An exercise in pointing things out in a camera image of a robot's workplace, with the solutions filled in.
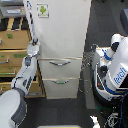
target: dark floor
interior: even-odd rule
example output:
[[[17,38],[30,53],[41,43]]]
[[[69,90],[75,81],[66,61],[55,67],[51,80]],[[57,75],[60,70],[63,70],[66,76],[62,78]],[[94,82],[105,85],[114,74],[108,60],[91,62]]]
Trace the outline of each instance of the dark floor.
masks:
[[[92,44],[110,46],[111,36],[120,33],[124,36],[120,12],[128,8],[128,0],[121,3],[120,0],[92,0],[89,27],[86,38],[85,51],[90,52]],[[87,109],[85,94],[78,92],[77,99],[47,100],[45,98],[26,99],[28,113],[19,128],[36,128],[44,125],[79,125],[82,128],[92,128],[91,115],[97,116],[101,128],[105,118],[100,110]]]

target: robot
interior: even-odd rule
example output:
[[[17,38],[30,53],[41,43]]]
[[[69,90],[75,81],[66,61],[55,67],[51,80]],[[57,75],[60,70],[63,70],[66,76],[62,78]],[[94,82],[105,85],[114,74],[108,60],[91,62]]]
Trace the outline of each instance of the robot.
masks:
[[[37,70],[37,56],[40,43],[36,38],[32,14],[30,12],[32,25],[32,41],[28,44],[28,56],[23,58],[22,67],[11,82],[11,90],[0,97],[0,127],[18,128],[25,118],[27,105],[24,97],[28,94],[31,83]]]
[[[128,35],[128,9],[122,10],[120,21]],[[110,47],[98,47],[94,53],[93,92],[104,105],[115,106],[128,89],[128,37],[114,34]]]

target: white drawer cabinet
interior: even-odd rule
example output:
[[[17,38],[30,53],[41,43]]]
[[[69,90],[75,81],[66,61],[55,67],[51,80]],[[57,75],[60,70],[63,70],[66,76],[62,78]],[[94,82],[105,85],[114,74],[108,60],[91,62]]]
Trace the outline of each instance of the white drawer cabinet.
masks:
[[[23,2],[30,30],[31,11],[41,44],[38,60],[47,98],[76,98],[82,64],[79,58],[83,56],[91,0],[29,0],[31,9],[26,0]],[[58,62],[64,59],[71,63]],[[65,84],[52,82],[58,79],[61,83],[62,79],[69,78],[72,79]]]
[[[47,99],[77,98],[78,79],[44,80]]]
[[[75,60],[39,60],[42,77],[45,78],[78,78],[82,59]]]

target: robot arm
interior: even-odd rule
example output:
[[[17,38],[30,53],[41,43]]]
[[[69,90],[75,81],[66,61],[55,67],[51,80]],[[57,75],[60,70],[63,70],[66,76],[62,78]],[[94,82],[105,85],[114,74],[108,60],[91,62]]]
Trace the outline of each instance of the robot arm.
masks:
[[[11,82],[11,90],[0,97],[0,127],[18,128],[27,112],[24,97],[28,94],[37,70],[37,56],[40,43],[35,36],[33,20],[32,41],[27,47],[28,56],[23,58],[22,67]]]

